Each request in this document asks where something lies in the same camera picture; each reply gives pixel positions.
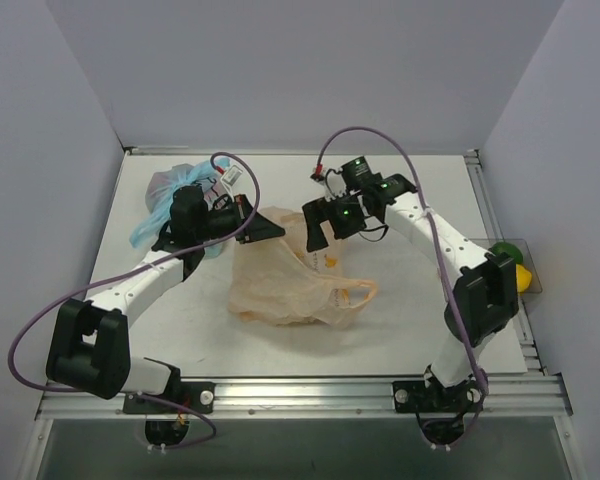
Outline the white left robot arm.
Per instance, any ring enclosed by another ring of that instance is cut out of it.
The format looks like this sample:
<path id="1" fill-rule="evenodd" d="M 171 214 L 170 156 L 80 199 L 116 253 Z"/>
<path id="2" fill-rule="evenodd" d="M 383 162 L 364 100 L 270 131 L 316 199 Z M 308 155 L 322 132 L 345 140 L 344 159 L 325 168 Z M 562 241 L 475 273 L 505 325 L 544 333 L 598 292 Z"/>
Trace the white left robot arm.
<path id="1" fill-rule="evenodd" d="M 144 393 L 156 409 L 173 410 L 182 399 L 180 370 L 132 356 L 130 327 L 164 293 L 194 273 L 207 243 L 233 238 L 248 244 L 284 234 L 283 227 L 258 213 L 243 194 L 212 208 L 201 187 L 178 189 L 169 218 L 138 265 L 138 274 L 90 298 L 69 299 L 60 306 L 46 364 L 48 379 L 102 399 Z"/>

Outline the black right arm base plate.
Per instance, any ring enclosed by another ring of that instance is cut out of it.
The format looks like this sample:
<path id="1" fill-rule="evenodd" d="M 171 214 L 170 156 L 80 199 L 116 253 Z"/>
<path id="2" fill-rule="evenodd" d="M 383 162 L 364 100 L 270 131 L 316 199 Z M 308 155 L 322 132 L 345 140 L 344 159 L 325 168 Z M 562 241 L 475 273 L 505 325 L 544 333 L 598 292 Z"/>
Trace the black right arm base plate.
<path id="1" fill-rule="evenodd" d="M 437 380 L 403 380 L 392 383 L 394 409 L 398 413 L 474 412 L 483 399 L 474 380 L 444 387 Z"/>

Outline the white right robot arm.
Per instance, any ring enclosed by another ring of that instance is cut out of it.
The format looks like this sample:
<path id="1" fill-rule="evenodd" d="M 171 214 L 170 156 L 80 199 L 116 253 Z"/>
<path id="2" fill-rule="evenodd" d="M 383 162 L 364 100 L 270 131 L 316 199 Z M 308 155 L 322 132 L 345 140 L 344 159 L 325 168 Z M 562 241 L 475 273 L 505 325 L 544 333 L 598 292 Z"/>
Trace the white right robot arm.
<path id="1" fill-rule="evenodd" d="M 346 239 L 364 230 L 368 218 L 375 218 L 436 265 L 447 300 L 444 318 L 449 334 L 428 368 L 432 378 L 423 385 L 426 402 L 436 409 L 447 408 L 459 397 L 458 385 L 469 378 L 488 394 L 487 376 L 478 360 L 488 342 L 518 313 L 515 260 L 461 234 L 427 204 L 419 181 L 401 174 L 366 174 L 334 194 L 326 175 L 314 173 L 311 178 L 325 194 L 302 208 L 308 251 L 328 246 L 324 223 L 335 238 Z"/>

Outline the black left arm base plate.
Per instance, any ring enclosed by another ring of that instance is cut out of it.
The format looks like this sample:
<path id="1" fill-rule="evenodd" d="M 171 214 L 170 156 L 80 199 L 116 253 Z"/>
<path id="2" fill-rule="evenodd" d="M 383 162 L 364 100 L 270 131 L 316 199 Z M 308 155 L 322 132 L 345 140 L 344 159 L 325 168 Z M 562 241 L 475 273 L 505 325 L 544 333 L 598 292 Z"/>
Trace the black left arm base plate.
<path id="1" fill-rule="evenodd" d="M 187 407 L 199 414 L 210 414 L 214 409 L 216 384 L 210 381 L 184 381 L 174 392 L 165 393 L 160 399 Z M 136 394 L 125 397 L 122 411 L 131 415 L 164 415 L 181 413 L 176 409 L 161 403 L 143 400 Z"/>

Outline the translucent orange plastic bag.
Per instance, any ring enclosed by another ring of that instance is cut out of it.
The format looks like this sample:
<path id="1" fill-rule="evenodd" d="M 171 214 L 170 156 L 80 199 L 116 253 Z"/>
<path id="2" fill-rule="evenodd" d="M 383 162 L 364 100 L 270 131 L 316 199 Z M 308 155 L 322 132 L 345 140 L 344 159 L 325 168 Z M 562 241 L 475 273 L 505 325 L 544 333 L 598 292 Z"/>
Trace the translucent orange plastic bag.
<path id="1" fill-rule="evenodd" d="M 377 295 L 369 279 L 343 271 L 345 242 L 323 225 L 328 247 L 309 252 L 304 215 L 267 207 L 262 215 L 285 229 L 282 237 L 234 248 L 228 310 L 245 322 L 272 326 L 321 322 L 346 328 Z"/>

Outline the yellow fake lemon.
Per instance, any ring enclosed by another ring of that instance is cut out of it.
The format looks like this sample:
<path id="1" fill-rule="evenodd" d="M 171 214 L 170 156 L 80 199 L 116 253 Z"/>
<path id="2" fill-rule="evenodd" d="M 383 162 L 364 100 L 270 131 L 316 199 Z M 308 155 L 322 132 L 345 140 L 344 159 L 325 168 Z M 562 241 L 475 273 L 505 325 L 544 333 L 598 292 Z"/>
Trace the yellow fake lemon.
<path id="1" fill-rule="evenodd" d="M 527 291 L 532 283 L 533 274 L 521 264 L 516 265 L 516 288 L 518 293 Z"/>

